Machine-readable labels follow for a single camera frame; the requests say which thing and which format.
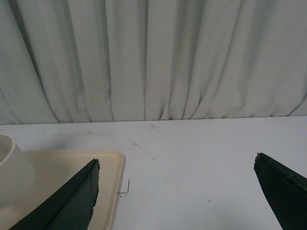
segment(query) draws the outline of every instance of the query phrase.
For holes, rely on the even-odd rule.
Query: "white curtain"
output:
[[[306,0],[0,0],[0,124],[307,115]]]

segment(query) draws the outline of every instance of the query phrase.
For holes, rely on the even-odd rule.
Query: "plastic tray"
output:
[[[7,230],[74,176],[92,159],[99,159],[99,193],[88,230],[112,227],[124,156],[118,151],[26,152],[36,170],[32,189],[18,203],[0,209],[0,229]]]

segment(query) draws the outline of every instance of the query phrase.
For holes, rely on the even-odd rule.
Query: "table surface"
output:
[[[24,151],[119,150],[115,230],[281,230],[254,160],[307,177],[307,116],[0,126]]]

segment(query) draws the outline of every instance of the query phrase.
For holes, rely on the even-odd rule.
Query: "curtain fold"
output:
[[[307,115],[307,1],[0,0],[0,124]]]

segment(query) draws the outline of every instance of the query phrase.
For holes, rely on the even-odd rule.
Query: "beige tray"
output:
[[[25,217],[92,159],[99,159],[99,193],[88,230],[109,230],[112,225],[124,156],[118,151],[26,152],[36,169],[33,188],[18,203],[0,209],[0,230]]]

